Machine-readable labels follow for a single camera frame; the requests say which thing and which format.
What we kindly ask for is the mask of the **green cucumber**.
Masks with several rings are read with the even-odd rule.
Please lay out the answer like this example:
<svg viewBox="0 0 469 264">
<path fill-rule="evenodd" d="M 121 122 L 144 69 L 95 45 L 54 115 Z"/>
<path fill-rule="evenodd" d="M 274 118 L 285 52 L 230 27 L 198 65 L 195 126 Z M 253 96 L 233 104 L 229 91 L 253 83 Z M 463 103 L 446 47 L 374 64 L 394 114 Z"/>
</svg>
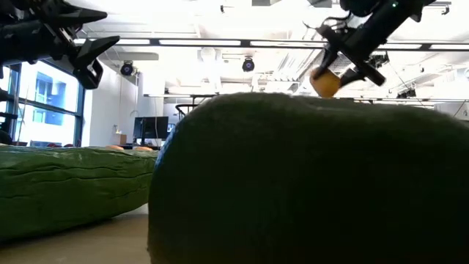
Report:
<svg viewBox="0 0 469 264">
<path fill-rule="evenodd" d="M 0 243 L 50 235 L 148 201 L 158 152 L 0 147 Z"/>
</svg>

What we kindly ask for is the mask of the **black computer monitor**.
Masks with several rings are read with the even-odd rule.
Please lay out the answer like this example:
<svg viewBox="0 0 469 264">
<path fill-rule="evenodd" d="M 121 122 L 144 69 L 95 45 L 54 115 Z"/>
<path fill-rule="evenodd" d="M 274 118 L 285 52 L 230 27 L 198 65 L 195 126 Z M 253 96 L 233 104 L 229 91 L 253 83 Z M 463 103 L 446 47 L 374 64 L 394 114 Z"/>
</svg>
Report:
<svg viewBox="0 0 469 264">
<path fill-rule="evenodd" d="M 134 119 L 133 138 L 135 142 L 140 140 L 140 145 L 145 145 L 147 139 L 165 140 L 169 135 L 168 117 L 136 117 Z"/>
</svg>

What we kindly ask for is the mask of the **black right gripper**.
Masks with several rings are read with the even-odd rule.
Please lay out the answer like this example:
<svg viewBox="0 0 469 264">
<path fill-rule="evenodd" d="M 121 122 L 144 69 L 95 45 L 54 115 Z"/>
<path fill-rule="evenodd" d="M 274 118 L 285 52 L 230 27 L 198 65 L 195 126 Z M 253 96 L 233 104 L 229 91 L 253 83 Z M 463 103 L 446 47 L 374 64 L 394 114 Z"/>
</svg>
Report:
<svg viewBox="0 0 469 264">
<path fill-rule="evenodd" d="M 388 37 L 408 18 L 419 22 L 425 0 L 340 0 L 341 8 L 357 17 L 368 19 L 356 28 L 321 25 L 317 32 L 327 40 L 320 66 L 312 75 L 319 79 L 337 59 L 344 54 L 355 66 L 348 68 L 340 77 L 340 88 L 355 81 L 369 79 L 381 86 L 385 77 L 372 67 L 369 57 L 380 45 L 387 43 Z"/>
</svg>

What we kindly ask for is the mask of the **large office window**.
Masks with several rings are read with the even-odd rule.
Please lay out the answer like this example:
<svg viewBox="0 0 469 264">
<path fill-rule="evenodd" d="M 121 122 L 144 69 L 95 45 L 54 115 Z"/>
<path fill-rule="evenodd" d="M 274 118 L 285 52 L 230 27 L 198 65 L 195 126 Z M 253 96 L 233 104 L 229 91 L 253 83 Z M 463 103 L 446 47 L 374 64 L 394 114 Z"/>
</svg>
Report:
<svg viewBox="0 0 469 264">
<path fill-rule="evenodd" d="M 50 62 L 4 66 L 0 78 L 0 130 L 13 144 L 81 145 L 84 88 Z"/>
</svg>

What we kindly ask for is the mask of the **dark green avocado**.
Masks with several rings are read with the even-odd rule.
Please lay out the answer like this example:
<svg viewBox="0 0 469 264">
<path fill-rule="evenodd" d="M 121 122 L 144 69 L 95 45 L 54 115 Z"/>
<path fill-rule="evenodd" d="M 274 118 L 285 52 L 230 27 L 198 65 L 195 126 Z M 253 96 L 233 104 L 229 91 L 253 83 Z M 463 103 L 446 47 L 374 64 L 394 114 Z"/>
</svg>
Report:
<svg viewBox="0 0 469 264">
<path fill-rule="evenodd" d="M 151 264 L 469 264 L 469 124 L 220 95 L 171 132 L 148 208 Z"/>
</svg>

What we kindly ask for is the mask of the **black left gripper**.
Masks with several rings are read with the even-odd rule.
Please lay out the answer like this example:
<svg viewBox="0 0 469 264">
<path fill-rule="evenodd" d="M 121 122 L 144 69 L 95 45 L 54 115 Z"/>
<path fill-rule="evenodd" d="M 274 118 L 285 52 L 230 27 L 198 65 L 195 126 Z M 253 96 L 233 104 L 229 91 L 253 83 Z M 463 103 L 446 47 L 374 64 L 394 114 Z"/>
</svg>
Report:
<svg viewBox="0 0 469 264">
<path fill-rule="evenodd" d="M 74 39 L 84 24 L 107 17 L 107 12 L 66 0 L 0 0 L 0 67 L 66 57 L 80 84 L 96 89 L 103 74 L 97 58 L 118 43 L 120 36 L 85 39 L 81 45 Z"/>
</svg>

